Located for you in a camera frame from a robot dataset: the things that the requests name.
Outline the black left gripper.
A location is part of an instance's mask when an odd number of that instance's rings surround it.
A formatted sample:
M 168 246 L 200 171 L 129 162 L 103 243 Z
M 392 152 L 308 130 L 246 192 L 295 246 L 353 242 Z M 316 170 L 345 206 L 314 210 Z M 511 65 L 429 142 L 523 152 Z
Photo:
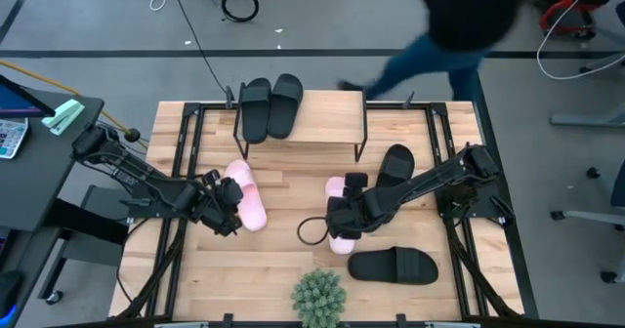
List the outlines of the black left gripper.
M 229 236 L 242 227 L 238 216 L 237 205 L 227 205 L 220 195 L 220 180 L 223 179 L 215 169 L 204 174 L 200 181 L 202 188 L 198 191 L 195 205 L 191 213 L 194 222 L 202 222 L 216 234 Z

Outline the pink slide sandal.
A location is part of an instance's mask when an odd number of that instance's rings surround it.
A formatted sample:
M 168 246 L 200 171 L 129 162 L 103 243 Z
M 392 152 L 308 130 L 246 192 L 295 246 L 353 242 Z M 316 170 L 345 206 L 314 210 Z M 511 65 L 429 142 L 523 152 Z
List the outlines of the pink slide sandal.
M 342 197 L 344 187 L 344 177 L 331 177 L 325 185 L 326 200 L 329 200 L 330 197 Z M 340 236 L 333 237 L 329 235 L 328 242 L 332 252 L 337 255 L 348 255 L 355 247 L 355 240 L 343 239 Z
M 249 231 L 264 228 L 268 216 L 250 166 L 244 160 L 234 160 L 227 166 L 225 176 L 241 188 L 243 197 L 237 208 L 243 226 Z

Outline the black slide sandal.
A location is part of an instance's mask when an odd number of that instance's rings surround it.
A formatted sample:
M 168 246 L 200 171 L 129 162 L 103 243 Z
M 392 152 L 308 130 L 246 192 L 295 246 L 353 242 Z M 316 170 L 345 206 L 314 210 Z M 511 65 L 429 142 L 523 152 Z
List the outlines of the black slide sandal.
M 415 170 L 413 153 L 403 144 L 396 143 L 386 152 L 378 172 L 376 187 L 402 184 L 412 178 Z
M 283 73 L 277 78 L 270 95 L 268 134 L 272 138 L 286 139 L 291 134 L 303 95 L 303 85 L 296 76 Z
M 250 144 L 261 144 L 268 135 L 270 94 L 271 83 L 267 78 L 256 78 L 241 90 L 242 137 Z
M 438 280 L 438 266 L 415 248 L 358 252 L 348 259 L 348 273 L 356 280 L 407 285 L 429 285 Z

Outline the wooden shelf with black legs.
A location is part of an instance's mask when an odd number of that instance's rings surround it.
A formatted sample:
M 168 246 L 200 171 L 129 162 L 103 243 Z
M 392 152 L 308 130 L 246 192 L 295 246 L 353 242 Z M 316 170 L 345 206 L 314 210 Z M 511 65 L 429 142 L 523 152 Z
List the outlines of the wooden shelf with black legs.
M 361 92 L 308 90 L 303 94 L 293 129 L 284 139 L 270 135 L 258 143 L 248 142 L 246 132 L 258 133 L 262 127 L 258 118 L 250 118 L 250 111 L 269 113 L 271 82 L 258 78 L 239 89 L 232 137 L 240 155 L 248 158 L 252 151 L 290 152 L 350 149 L 358 162 L 367 143 L 366 99 Z

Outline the green artificial potted plant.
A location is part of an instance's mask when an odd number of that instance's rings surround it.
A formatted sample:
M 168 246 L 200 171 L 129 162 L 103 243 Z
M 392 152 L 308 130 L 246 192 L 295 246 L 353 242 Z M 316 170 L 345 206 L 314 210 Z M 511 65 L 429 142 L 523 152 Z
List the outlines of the green artificial potted plant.
M 335 271 L 316 268 L 294 286 L 292 308 L 304 328 L 337 328 L 347 298 L 340 281 Z

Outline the black desk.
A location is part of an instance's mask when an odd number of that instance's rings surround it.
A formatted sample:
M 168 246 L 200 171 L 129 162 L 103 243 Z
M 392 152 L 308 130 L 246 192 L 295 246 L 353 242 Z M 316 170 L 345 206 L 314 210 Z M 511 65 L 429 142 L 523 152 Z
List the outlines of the black desk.
M 54 203 L 74 165 L 72 142 L 86 126 L 97 121 L 104 101 L 79 97 L 85 109 L 64 133 L 55 136 L 40 120 L 29 123 L 30 136 L 18 156 L 0 161 L 0 227 L 13 230 L 10 247 L 0 273 L 16 270 L 22 283 L 17 309 L 28 301 L 39 275 L 65 226 L 76 232 L 120 244 L 127 227 L 94 216 L 71 205 L 63 216 Z

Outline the mint green stapler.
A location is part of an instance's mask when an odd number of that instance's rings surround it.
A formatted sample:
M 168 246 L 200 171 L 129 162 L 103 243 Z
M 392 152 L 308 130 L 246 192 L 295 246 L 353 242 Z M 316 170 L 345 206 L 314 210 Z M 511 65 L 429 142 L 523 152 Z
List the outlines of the mint green stapler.
M 46 117 L 41 123 L 55 135 L 60 136 L 82 113 L 85 105 L 77 100 L 69 100 L 55 109 L 53 117 Z

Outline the white calculator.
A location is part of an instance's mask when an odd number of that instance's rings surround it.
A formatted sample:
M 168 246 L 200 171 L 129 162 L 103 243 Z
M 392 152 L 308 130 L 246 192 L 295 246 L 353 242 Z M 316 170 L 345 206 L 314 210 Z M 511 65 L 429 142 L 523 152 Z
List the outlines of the white calculator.
M 0 159 L 13 159 L 30 132 L 27 118 L 0 119 Z

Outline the black monitor with blue screen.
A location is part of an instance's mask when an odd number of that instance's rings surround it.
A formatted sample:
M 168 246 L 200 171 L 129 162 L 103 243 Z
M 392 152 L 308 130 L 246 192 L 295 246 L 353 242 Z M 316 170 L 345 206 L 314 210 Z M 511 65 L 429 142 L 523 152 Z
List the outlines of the black monitor with blue screen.
M 22 86 L 0 75 L 0 118 L 53 117 L 55 111 Z

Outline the person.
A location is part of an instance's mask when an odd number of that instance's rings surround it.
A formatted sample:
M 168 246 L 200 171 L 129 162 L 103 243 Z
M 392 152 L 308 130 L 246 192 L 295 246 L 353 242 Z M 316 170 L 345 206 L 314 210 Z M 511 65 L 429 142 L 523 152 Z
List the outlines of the person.
M 423 0 L 427 31 L 391 57 L 372 82 L 341 80 L 338 88 L 361 91 L 371 101 L 417 75 L 445 72 L 452 99 L 471 102 L 480 63 L 513 27 L 524 1 Z

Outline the grey office chair base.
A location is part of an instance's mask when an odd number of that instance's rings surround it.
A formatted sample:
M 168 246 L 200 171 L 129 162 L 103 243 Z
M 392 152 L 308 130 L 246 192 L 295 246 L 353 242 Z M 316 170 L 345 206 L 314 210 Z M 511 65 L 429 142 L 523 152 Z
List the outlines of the grey office chair base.
M 612 225 L 617 231 L 625 232 L 625 160 L 619 167 L 616 177 L 606 179 L 596 167 L 589 167 L 585 172 L 588 180 L 601 180 L 610 186 L 609 206 L 614 210 L 621 210 L 620 214 L 608 214 L 590 211 L 558 210 L 551 211 L 553 221 L 562 221 L 566 218 L 574 218 L 585 221 L 598 222 Z M 625 284 L 625 255 L 622 256 L 616 270 L 602 270 L 600 272 L 602 282 L 606 284 Z

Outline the red chair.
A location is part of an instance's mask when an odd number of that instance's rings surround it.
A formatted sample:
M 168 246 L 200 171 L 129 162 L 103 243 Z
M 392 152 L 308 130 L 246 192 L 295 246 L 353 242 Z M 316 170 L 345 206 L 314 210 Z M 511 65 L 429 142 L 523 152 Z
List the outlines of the red chair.
M 592 13 L 606 5 L 609 0 L 532 0 L 541 12 L 539 25 L 545 36 L 571 35 L 574 39 L 587 41 L 597 35 Z

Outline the black metal table frame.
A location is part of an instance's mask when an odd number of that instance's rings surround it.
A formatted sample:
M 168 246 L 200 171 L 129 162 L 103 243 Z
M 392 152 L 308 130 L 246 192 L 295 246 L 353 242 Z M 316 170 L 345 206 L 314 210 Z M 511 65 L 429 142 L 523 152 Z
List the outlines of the black metal table frame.
M 175 159 L 179 132 L 187 102 L 160 102 L 152 128 L 147 161 L 170 174 Z M 383 155 L 393 144 L 404 144 L 415 154 L 415 174 L 435 165 L 430 143 L 428 118 L 435 119 L 441 159 L 446 158 L 441 115 L 425 109 L 401 109 L 401 103 L 371 103 L 367 109 L 368 142 L 360 161 L 354 162 L 350 144 L 295 143 L 268 140 L 252 145 L 247 163 L 251 166 L 268 213 L 268 224 L 258 232 L 239 230 L 228 238 L 215 235 L 209 228 L 190 224 L 182 256 L 173 318 L 177 320 L 221 321 L 233 314 L 233 323 L 291 322 L 298 320 L 293 310 L 294 286 L 304 274 L 322 268 L 341 276 L 347 293 L 345 321 L 392 321 L 398 313 L 408 320 L 454 320 L 461 316 L 452 258 L 444 225 L 432 194 L 404 205 L 395 219 L 376 232 L 363 234 L 355 251 L 385 250 L 394 246 L 417 248 L 430 255 L 438 266 L 438 280 L 431 285 L 415 286 L 365 282 L 348 274 L 349 255 L 334 254 L 325 239 L 314 247 L 299 241 L 296 229 L 308 218 L 325 214 L 324 189 L 327 180 L 348 172 L 369 174 L 375 185 Z M 188 173 L 195 154 L 195 173 L 211 169 L 224 172 L 240 158 L 232 136 L 234 112 L 208 109 L 202 136 L 194 148 L 196 115 L 188 118 L 184 131 L 179 175 Z M 519 313 L 530 315 L 535 307 L 523 302 L 511 258 L 507 229 L 484 219 L 471 222 L 479 265 L 506 304 Z M 151 220 L 136 230 L 126 244 L 120 277 L 128 296 L 134 299 L 150 276 L 156 258 L 161 220 Z

